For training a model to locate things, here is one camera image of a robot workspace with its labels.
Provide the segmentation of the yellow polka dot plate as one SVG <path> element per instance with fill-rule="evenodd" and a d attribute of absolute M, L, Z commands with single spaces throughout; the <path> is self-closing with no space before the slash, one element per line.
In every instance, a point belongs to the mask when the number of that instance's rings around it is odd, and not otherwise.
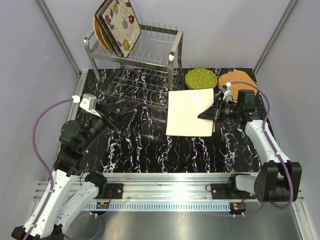
<path fill-rule="evenodd" d="M 186 90 L 192 90 L 192 88 L 187 83 L 185 83 L 184 85 Z"/>

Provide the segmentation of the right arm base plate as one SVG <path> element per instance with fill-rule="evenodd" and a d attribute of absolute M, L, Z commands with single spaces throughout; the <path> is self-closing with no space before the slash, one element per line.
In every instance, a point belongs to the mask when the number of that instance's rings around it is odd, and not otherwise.
<path fill-rule="evenodd" d="M 238 190 L 230 190 L 227 183 L 210 184 L 210 193 L 213 200 L 254 200 L 252 193 Z"/>

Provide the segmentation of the fruit pattern square plate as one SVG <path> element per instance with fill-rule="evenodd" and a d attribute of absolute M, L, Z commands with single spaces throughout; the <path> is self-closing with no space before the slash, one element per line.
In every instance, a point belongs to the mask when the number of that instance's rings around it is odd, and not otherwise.
<path fill-rule="evenodd" d="M 105 22 L 108 36 L 117 56 L 127 58 L 136 45 L 142 30 L 129 0 L 105 0 L 100 17 Z"/>

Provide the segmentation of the green polka dot plate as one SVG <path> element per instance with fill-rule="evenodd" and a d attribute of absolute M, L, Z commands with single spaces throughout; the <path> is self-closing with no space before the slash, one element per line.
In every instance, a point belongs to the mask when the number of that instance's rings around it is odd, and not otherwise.
<path fill-rule="evenodd" d="M 185 83 L 187 83 L 192 90 L 209 89 L 217 86 L 218 78 L 211 70 L 195 68 L 185 75 Z"/>

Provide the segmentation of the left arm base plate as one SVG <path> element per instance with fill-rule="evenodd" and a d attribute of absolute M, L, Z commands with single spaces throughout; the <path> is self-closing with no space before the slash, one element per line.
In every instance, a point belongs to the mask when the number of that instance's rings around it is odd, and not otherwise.
<path fill-rule="evenodd" d="M 102 188 L 99 188 L 96 199 L 116 199 L 123 198 L 124 184 L 123 183 L 107 183 Z"/>

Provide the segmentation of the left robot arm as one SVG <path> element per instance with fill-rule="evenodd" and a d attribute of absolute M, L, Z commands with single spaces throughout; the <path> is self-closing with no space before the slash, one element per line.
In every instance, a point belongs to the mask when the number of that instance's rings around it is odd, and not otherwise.
<path fill-rule="evenodd" d="M 108 193 L 108 180 L 101 174 L 90 172 L 80 189 L 66 199 L 71 187 L 85 171 L 90 146 L 106 129 L 124 131 L 136 111 L 120 111 L 120 103 L 93 104 L 87 109 L 92 114 L 87 125 L 69 120 L 61 127 L 60 150 L 53 169 L 49 171 L 49 184 L 33 214 L 22 226 L 13 229 L 16 240 L 63 240 L 65 234 L 85 205 L 94 198 Z"/>

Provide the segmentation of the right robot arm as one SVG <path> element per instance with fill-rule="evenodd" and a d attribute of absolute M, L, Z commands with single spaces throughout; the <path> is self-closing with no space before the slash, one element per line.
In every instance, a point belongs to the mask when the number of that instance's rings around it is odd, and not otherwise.
<path fill-rule="evenodd" d="M 291 204 L 298 198 L 302 166 L 299 162 L 291 161 L 279 148 L 266 120 L 256 111 L 255 96 L 253 90 L 241 89 L 236 103 L 219 98 L 198 118 L 217 123 L 234 117 L 244 126 L 244 132 L 262 163 L 257 176 L 249 173 L 230 175 L 226 186 L 229 197 L 237 199 L 243 193 L 249 193 L 262 203 Z"/>

